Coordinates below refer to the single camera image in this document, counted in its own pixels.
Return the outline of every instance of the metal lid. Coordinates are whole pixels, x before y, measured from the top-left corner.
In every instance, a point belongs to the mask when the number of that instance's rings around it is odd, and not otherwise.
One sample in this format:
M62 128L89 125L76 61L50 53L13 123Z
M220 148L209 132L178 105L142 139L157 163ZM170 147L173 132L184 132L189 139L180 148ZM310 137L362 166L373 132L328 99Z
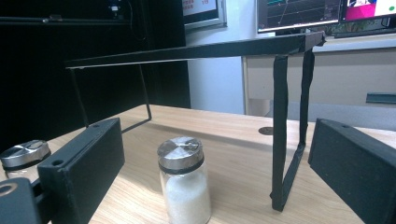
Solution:
M160 168L170 174L186 174L204 162L201 141L187 136L167 140L157 153Z
M0 161L5 170L20 170L43 161L50 155L46 141L33 140L11 147L0 154Z

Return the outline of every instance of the wooden table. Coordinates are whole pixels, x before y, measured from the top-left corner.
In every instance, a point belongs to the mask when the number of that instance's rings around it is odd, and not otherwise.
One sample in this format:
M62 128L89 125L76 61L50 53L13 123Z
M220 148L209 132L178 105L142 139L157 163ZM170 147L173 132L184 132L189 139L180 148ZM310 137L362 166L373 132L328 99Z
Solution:
M282 213L271 207L272 141L260 127L272 119L152 105L153 119L123 134L126 162L91 223L167 223L157 148L189 135L202 140L208 168L212 218L209 223L362 223L307 163L307 148ZM145 106L117 115L123 130L147 118ZM299 141L298 121L288 120L287 166ZM396 147L396 133L361 129ZM49 141L52 151L82 130Z

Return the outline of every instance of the dark background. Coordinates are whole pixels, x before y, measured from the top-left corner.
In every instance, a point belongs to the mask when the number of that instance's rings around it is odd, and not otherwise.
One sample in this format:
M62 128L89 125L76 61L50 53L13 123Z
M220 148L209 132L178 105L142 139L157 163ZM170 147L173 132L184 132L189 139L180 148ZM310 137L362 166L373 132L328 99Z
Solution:
M185 46L181 1L122 0L117 18L109 3L0 3L0 152L84 126L64 61ZM62 21L42 22L54 14ZM143 65L149 102L189 108L187 69L186 62ZM145 103L138 71L137 65L76 70L89 123Z

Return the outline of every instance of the sugar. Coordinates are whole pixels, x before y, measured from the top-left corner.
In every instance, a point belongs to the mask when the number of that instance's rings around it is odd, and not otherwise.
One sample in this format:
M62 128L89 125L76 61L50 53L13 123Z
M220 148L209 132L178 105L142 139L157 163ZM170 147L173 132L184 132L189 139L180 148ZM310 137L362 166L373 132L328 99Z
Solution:
M165 195L171 223L201 224L210 219L209 191L203 171L170 176Z

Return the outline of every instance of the black metal bar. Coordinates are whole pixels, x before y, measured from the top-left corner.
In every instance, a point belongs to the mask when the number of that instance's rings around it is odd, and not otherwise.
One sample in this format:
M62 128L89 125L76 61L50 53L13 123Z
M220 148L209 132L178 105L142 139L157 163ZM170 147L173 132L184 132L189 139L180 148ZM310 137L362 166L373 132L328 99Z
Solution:
M288 56L276 56L274 61L274 143L273 143L273 177L272 207L282 211L283 171L286 159L286 120L288 116Z
M290 55L303 53L323 43L323 33L283 35L261 39L240 40L202 46L155 49L108 55L65 62L66 68L113 66L136 63L159 63L202 58L225 58L253 55Z
M139 127L140 125L143 125L143 124L145 124L145 123L147 123L147 122L149 122L149 121L150 121L150 119L145 119L145 120L139 121L139 122L137 122L136 124L131 125L131 126L129 126L128 128L122 130L122 133L127 133L127 132L131 131L132 129L137 128L137 127Z
M90 126L90 123L88 122L88 116L87 116L87 113L85 111L84 104L82 103L82 100L81 100L81 95L79 93L79 88L78 88L78 84L77 84L77 80L76 80L76 74L75 74L74 69L70 69L70 76L72 77L73 86L75 88L76 96L77 96L77 99L78 99L78 105L79 105L79 108L81 110L82 119L84 120L84 125L85 125L86 128L88 128L88 126Z
M308 128L308 105L309 105L309 89L311 87L312 78L314 76L315 55L312 49L304 54L303 62L303 79L301 83L301 102L300 102L300 142L297 150L294 152L288 171L283 179L283 198L282 206L285 206L288 200L294 177L297 174L301 158L304 154L306 129Z
M49 18L26 18L26 17L0 17L1 25L129 25L127 20L84 20L84 19L53 19Z
M306 129L308 128L308 105L309 89L314 77L315 55L312 49L304 54L303 79L301 82L301 101L300 101L300 144L306 140Z
M145 77L143 76L142 64L139 64L139 72L140 72L140 78L142 79L143 92L145 94L146 108L148 110L148 120L151 120L152 116L151 116L151 110L149 108L149 96L148 96L148 91L146 89Z

